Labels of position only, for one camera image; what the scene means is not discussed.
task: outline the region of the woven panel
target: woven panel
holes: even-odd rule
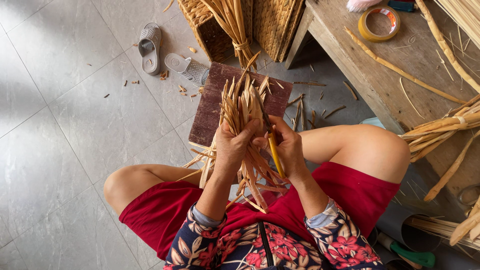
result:
[[[233,47],[232,39],[223,31],[210,10],[200,0],[178,0],[180,10],[187,19],[198,44],[210,62],[223,62],[233,56],[226,52]],[[253,0],[241,1],[245,35],[251,44]]]
[[[273,61],[285,55],[303,0],[257,0],[253,5],[253,37]]]

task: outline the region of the table leg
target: table leg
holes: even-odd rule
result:
[[[293,59],[301,52],[301,50],[305,46],[305,43],[307,42],[305,34],[307,33],[308,27],[310,26],[312,20],[313,13],[307,6],[299,23],[295,38],[293,39],[292,47],[290,48],[290,52],[288,53],[287,60],[285,60],[286,69],[290,69]]]

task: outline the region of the pink brush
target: pink brush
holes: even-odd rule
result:
[[[382,0],[348,0],[347,10],[350,12],[364,12],[369,7],[380,3]]]

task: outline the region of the zipper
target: zipper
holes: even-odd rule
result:
[[[262,236],[262,242],[264,243],[265,248],[265,256],[267,257],[267,265],[273,266],[273,255],[272,251],[270,250],[270,244],[268,243],[267,232],[265,231],[265,225],[263,221],[258,223],[260,228],[260,235]]]

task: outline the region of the wooden cutting board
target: wooden cutting board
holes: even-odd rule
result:
[[[233,77],[236,80],[240,79],[242,70],[236,67],[213,62],[210,66],[207,81],[204,87],[204,93],[200,98],[197,114],[193,121],[192,129],[188,140],[193,143],[210,146],[212,143],[215,131],[218,128],[218,121],[220,120],[220,105],[222,102],[222,91],[226,80],[228,85],[231,85]],[[251,80],[255,79],[253,85],[260,86],[265,79],[264,75],[248,72]],[[269,78],[270,90],[272,94],[267,91],[264,101],[265,111],[268,114],[283,117],[285,108],[292,92],[293,84],[284,82],[275,78]],[[276,82],[279,82],[284,89],[282,89]],[[244,89],[245,79],[243,79],[240,91]]]

